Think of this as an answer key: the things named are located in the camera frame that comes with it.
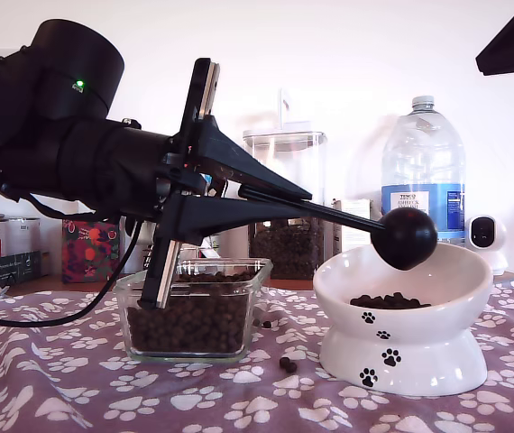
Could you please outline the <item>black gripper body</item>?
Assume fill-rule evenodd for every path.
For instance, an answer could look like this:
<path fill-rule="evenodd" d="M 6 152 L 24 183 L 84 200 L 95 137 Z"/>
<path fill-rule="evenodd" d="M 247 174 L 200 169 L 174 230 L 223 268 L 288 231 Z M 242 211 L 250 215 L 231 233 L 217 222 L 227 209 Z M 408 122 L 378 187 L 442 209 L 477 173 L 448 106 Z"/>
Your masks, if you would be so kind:
<path fill-rule="evenodd" d="M 151 261 L 139 301 L 144 309 L 165 306 L 179 258 L 178 225 L 184 218 L 184 200 L 207 191 L 191 153 L 211 114 L 219 72 L 212 60 L 196 60 L 181 126 L 173 136 L 119 124 L 106 128 L 88 171 L 93 179 L 81 183 L 92 193 L 88 204 L 99 211 L 154 222 Z"/>

